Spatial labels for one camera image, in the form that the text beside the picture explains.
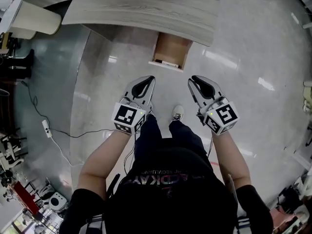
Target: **human arm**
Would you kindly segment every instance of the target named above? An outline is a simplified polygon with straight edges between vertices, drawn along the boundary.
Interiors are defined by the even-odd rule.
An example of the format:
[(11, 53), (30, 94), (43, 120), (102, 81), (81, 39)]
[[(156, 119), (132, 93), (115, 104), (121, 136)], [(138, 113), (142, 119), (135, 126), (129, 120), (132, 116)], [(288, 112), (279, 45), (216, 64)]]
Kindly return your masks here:
[(229, 174), (234, 181), (235, 189), (251, 185), (248, 166), (230, 133), (225, 132), (219, 136), (213, 133), (213, 140), (225, 185), (229, 183)]
[(106, 199), (106, 178), (114, 168), (131, 135), (114, 131), (87, 159), (79, 175), (78, 188)]

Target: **forearm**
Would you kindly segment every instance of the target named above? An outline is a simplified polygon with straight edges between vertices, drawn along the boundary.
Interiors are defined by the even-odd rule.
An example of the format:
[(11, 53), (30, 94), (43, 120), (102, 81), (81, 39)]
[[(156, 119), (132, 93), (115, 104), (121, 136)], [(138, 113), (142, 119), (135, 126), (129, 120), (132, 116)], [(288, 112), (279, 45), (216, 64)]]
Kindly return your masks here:
[(114, 131), (87, 159), (81, 175), (106, 179), (127, 145), (131, 135)]
[(213, 134), (213, 140), (224, 183), (229, 182), (230, 174), (236, 189), (251, 184), (248, 166), (230, 133)]

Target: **black t-shirt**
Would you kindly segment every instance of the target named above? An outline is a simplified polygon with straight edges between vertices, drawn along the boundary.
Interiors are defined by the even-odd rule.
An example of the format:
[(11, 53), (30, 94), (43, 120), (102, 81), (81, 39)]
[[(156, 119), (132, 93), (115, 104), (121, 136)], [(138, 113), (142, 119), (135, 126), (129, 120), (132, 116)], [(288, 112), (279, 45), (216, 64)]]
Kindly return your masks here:
[[(244, 186), (236, 194), (253, 234), (271, 234), (271, 215), (255, 188)], [(104, 216), (107, 233), (232, 234), (237, 204), (206, 160), (184, 148), (169, 148), (135, 161), (106, 201), (76, 190), (59, 233), (78, 234), (98, 214)]]

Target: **black pants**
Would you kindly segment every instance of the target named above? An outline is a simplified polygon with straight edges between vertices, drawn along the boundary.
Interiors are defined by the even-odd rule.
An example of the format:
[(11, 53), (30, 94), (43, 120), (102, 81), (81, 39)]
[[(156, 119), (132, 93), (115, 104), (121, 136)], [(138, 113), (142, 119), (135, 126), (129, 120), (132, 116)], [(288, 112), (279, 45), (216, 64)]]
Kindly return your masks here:
[(172, 146), (184, 147), (195, 152), (211, 166), (201, 138), (194, 134), (188, 126), (175, 120), (169, 125), (169, 130), (172, 139), (162, 139), (156, 118), (153, 115), (148, 115), (141, 127), (141, 135), (136, 140), (135, 160), (140, 160), (146, 155), (146, 152)]

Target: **glossy tile floor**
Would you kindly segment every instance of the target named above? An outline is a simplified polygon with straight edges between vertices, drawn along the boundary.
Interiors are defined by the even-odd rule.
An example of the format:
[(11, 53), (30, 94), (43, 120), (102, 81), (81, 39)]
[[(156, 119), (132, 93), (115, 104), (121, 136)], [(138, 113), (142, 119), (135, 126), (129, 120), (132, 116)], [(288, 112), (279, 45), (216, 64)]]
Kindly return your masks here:
[[(54, 11), (64, 15), (66, 4), (60, 9), (57, 6)], [(51, 128), (70, 131), (77, 73), (89, 35), (90, 30), (81, 25), (65, 25), (55, 35), (37, 33), (33, 40), (23, 41), (17, 53), (24, 57), (30, 49), (35, 50), (32, 77), (25, 82), (29, 84), (32, 98), (38, 98), (38, 110), (49, 117)], [(56, 190), (70, 198), (70, 167), (58, 147), (47, 138), (42, 127), (44, 118), (35, 111), (27, 88), (21, 83), (15, 88), (14, 105), (16, 127), (21, 128), (21, 136), (27, 137), (24, 144), (27, 144), (28, 155), (21, 165), (23, 174), (35, 185), (44, 184), (47, 177)], [(70, 138), (55, 131), (53, 138), (64, 154), (69, 155)]]
[[(181, 104), (185, 109), (183, 123), (202, 137), (208, 149), (211, 133), (196, 118), (198, 107), (187, 87), (192, 75), (208, 77), (237, 107), (241, 120), (231, 134), (248, 163), (253, 185), (268, 203), (303, 172), (290, 153), (303, 141), (309, 122), (302, 111), (302, 83), (310, 78), (311, 36), (291, 13), (299, 23), (306, 23), (308, 17), (297, 0), (221, 0), (220, 9), (213, 45), (194, 43), (184, 73), (148, 64), (155, 32), (124, 28), (113, 43), (97, 37), (89, 39), (93, 43), (85, 53), (89, 51), (90, 59), (93, 55), (97, 61), (80, 66), (71, 134), (113, 129), (111, 113), (126, 84), (153, 75), (154, 112), (163, 137), (170, 136), (172, 109)], [(108, 135), (109, 131), (104, 131), (71, 139), (71, 161), (85, 160)], [(125, 175), (123, 161), (133, 144), (134, 138), (108, 183), (116, 173)], [(217, 162), (214, 150), (210, 159)], [(218, 165), (214, 168), (221, 178)], [(72, 169), (74, 186), (79, 170), (79, 166)]]

